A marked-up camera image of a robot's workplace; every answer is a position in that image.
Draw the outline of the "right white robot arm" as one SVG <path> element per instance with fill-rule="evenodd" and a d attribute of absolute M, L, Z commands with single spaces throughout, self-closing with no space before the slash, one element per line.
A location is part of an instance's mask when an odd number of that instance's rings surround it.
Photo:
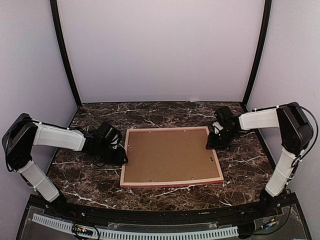
<path fill-rule="evenodd" d="M 281 136 L 281 155 L 263 194 L 277 197 L 293 178 L 299 163 L 309 153 L 319 128 L 313 128 L 306 114 L 309 110 L 297 102 L 254 109 L 234 115 L 229 107 L 215 111 L 212 131 L 208 134 L 206 149 L 228 149 L 235 138 L 255 129 L 278 128 Z"/>

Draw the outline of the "brown cardboard backing board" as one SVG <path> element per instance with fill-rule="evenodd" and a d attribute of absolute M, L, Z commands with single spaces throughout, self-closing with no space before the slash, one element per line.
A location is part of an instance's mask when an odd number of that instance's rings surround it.
<path fill-rule="evenodd" d="M 209 129 L 198 127 L 128 129 L 122 188 L 164 188 L 221 183 L 220 163 L 207 149 Z"/>

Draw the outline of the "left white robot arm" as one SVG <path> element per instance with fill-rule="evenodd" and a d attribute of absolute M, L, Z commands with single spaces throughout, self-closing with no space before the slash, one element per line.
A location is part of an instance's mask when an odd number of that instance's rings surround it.
<path fill-rule="evenodd" d="M 49 203 L 60 218 L 71 213 L 63 194 L 33 161 L 34 146 L 69 149 L 99 157 L 108 165 L 128 163 L 125 149 L 120 145 L 122 134 L 108 122 L 97 129 L 85 131 L 35 120 L 22 113 L 2 137 L 2 147 L 7 170 L 19 173 L 31 187 Z"/>

